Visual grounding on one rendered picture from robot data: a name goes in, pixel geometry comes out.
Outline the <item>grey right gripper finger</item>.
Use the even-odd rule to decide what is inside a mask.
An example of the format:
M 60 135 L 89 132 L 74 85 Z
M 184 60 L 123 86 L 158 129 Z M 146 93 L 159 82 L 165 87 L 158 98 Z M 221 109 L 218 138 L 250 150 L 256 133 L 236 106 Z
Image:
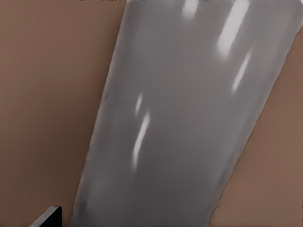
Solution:
M 48 208 L 30 227 L 62 227 L 62 208 Z

